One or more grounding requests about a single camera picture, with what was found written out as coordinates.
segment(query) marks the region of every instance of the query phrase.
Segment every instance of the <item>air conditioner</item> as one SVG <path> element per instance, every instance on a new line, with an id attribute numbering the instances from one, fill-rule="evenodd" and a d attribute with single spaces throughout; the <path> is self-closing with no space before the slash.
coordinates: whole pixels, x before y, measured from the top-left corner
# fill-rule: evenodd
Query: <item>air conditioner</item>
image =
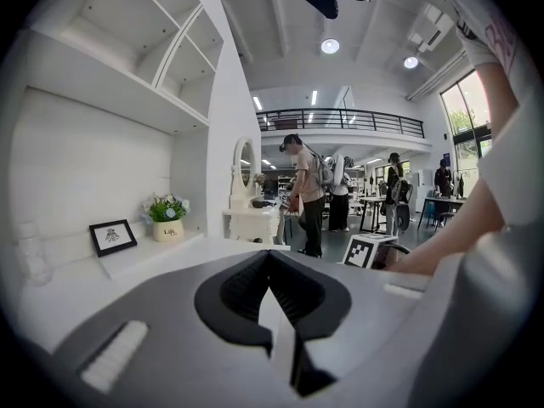
<path id="1" fill-rule="evenodd" d="M 417 44 L 417 50 L 421 53 L 432 51 L 453 25 L 454 22 L 448 14 L 427 3 L 417 16 L 408 38 Z"/>

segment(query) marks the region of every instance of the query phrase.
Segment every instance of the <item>flower pot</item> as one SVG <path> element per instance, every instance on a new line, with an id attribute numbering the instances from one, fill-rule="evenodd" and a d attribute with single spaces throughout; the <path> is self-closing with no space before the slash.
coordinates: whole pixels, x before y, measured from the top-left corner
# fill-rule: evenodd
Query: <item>flower pot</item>
<path id="1" fill-rule="evenodd" d="M 154 222 L 153 237 L 156 241 L 178 241 L 184 236 L 181 219 L 169 222 Z"/>

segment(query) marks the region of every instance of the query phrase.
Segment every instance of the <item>black railing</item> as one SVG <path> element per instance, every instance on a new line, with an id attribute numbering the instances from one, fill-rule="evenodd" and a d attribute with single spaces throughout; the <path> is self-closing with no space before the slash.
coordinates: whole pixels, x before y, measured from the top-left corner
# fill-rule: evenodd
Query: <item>black railing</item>
<path id="1" fill-rule="evenodd" d="M 261 132 L 330 128 L 399 133 L 425 138 L 423 122 L 404 116 L 356 109 L 284 109 L 259 112 Z"/>

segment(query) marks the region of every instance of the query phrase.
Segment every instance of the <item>dark pants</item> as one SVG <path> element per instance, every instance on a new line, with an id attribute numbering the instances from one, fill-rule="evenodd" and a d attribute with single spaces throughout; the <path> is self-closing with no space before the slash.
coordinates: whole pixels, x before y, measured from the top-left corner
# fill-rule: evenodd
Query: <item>dark pants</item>
<path id="1" fill-rule="evenodd" d="M 321 226 L 323 225 L 323 209 L 325 197 L 304 204 L 304 217 L 306 220 L 306 255 L 320 257 L 321 252 Z"/>
<path id="2" fill-rule="evenodd" d="M 349 195 L 333 195 L 329 231 L 345 230 L 348 227 Z"/>

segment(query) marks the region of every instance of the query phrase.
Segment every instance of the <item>floor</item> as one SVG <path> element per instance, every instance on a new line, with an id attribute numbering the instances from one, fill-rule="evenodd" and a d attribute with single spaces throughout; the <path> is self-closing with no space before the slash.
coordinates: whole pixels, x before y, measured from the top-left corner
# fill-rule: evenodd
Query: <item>floor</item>
<path id="1" fill-rule="evenodd" d="M 427 219 L 425 218 L 422 221 L 422 226 L 417 231 L 417 224 L 419 223 L 420 213 L 417 214 L 415 220 L 410 222 L 408 229 L 402 233 L 399 237 L 399 244 L 404 245 L 409 249 L 414 249 L 415 247 L 421 245 L 424 241 L 427 241 L 434 235 L 434 228 L 431 227 L 431 224 L 428 226 L 428 229 L 425 228 L 427 225 Z M 328 220 L 323 221 L 323 225 L 328 228 Z M 292 251 L 304 248 L 306 242 L 306 233 L 302 230 L 297 223 L 297 218 L 292 220 L 292 239 L 290 235 L 289 223 L 286 224 L 286 235 L 287 235 L 287 245 L 291 246 Z M 332 233 L 330 231 L 321 232 L 321 249 L 323 251 L 323 259 L 329 262 L 340 262 L 343 259 L 343 255 L 346 251 L 346 247 L 349 244 L 349 238 L 351 235 L 359 234 L 360 227 L 360 216 L 350 216 L 348 217 L 348 227 L 350 231 L 344 233 L 338 231 Z M 370 221 L 365 221 L 365 228 L 370 228 Z"/>

